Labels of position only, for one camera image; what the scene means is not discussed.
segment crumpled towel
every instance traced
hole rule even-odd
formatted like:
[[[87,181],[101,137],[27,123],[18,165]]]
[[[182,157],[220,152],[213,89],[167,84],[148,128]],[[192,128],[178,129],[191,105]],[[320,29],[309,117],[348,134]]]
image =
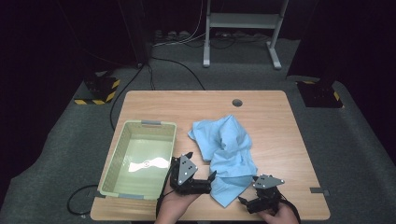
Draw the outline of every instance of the crumpled towel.
[[[228,206],[251,183],[257,167],[250,154],[251,139],[233,115],[192,124],[189,137],[195,140],[210,174],[217,171],[210,195]]]

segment table hole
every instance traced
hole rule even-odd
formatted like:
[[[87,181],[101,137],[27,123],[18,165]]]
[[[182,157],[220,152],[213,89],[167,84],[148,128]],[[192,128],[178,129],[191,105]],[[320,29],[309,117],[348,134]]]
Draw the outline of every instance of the table hole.
[[[239,100],[239,99],[234,99],[233,100],[233,105],[236,106],[236,107],[239,107],[239,106],[242,105],[242,101]]]

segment white metal rack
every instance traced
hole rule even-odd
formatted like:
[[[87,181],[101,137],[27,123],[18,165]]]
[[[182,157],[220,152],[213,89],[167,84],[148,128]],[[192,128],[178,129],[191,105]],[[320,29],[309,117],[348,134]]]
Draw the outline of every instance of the white metal rack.
[[[242,14],[242,13],[211,13],[211,0],[207,0],[206,10],[206,30],[204,45],[204,67],[210,66],[210,39],[209,33],[211,27],[223,28],[255,28],[255,29],[273,29],[274,33],[271,41],[267,41],[267,48],[275,69],[281,69],[280,61],[275,51],[275,44],[279,30],[285,16],[285,11],[289,0],[283,0],[282,8],[279,14]]]

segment robotic hand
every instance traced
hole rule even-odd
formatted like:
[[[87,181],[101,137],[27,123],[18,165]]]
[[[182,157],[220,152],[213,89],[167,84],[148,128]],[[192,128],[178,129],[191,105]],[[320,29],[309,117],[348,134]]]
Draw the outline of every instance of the robotic hand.
[[[181,155],[179,158],[172,158],[171,167],[163,183],[163,190],[157,200],[156,216],[158,216],[163,203],[163,198],[169,193],[175,192],[179,195],[208,194],[212,190],[211,183],[216,177],[216,171],[207,180],[194,179],[193,176],[198,170],[197,166],[190,161],[192,152]],[[173,189],[164,194],[164,190],[169,178],[169,185]]]
[[[277,205],[281,200],[284,200],[276,186],[284,184],[285,181],[271,175],[253,176],[253,179],[255,180],[253,187],[256,189],[258,198],[248,202],[248,200],[238,197],[241,204],[247,207],[250,214],[268,209],[272,209],[276,213]]]

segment hand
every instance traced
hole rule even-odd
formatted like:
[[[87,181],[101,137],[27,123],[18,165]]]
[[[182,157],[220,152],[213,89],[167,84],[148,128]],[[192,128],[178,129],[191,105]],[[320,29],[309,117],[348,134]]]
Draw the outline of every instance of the hand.
[[[279,203],[278,209],[275,216],[271,216],[265,211],[260,211],[257,214],[268,224],[298,224],[297,217],[290,207],[284,203]]]
[[[170,186],[169,179],[166,182],[165,191],[163,195],[173,191]],[[156,224],[174,224],[187,211],[187,208],[194,202],[201,194],[180,195],[175,191],[167,194],[163,198],[160,212],[157,216]]]

